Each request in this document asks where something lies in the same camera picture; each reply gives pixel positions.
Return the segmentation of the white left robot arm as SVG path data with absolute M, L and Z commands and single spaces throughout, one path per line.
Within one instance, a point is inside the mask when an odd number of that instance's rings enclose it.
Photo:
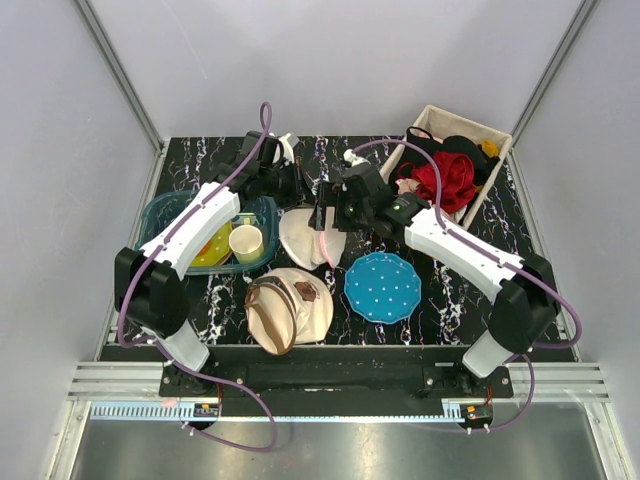
M 118 342 L 130 347 L 124 326 L 136 325 L 144 341 L 154 341 L 171 361 L 185 367 L 180 381 L 193 395 L 208 394 L 216 372 L 205 365 L 209 350 L 187 318 L 184 276 L 206 243 L 246 203 L 262 196 L 304 199 L 309 191 L 293 153 L 297 143 L 292 133 L 275 137 L 248 132 L 235 156 L 213 167 L 212 180 L 200 187 L 168 227 L 140 249 L 125 247 L 115 257 Z

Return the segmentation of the white mesh laundry bag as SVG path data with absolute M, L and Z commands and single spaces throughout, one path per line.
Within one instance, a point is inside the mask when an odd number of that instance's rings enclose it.
M 347 235 L 333 227 L 334 207 L 328 207 L 325 229 L 308 226 L 312 208 L 297 208 L 284 213 L 279 221 L 279 239 L 289 257 L 301 268 L 315 270 L 328 264 L 335 268 L 341 260 Z

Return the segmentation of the red bra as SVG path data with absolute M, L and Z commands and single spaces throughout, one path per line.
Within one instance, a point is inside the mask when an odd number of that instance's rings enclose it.
M 447 213 L 454 213 L 467 206 L 476 192 L 473 165 L 469 158 L 465 155 L 440 152 L 433 160 L 441 179 L 441 209 Z M 437 179 L 435 170 L 429 162 L 423 165 L 418 165 L 417 162 L 402 163 L 397 172 L 397 179 L 394 181 L 395 185 L 400 179 L 418 181 L 421 187 L 415 195 L 432 204 L 435 203 Z

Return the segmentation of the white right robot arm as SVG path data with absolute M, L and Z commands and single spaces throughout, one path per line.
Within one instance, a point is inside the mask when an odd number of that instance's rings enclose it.
M 527 353 L 560 312 L 546 259 L 523 259 L 483 242 L 422 198 L 395 194 L 367 163 L 347 169 L 337 183 L 318 187 L 309 225 L 322 230 L 327 223 L 342 232 L 372 230 L 428 255 L 465 277 L 492 303 L 488 329 L 453 374 L 463 395 L 486 389 L 490 374 L 512 356 Z

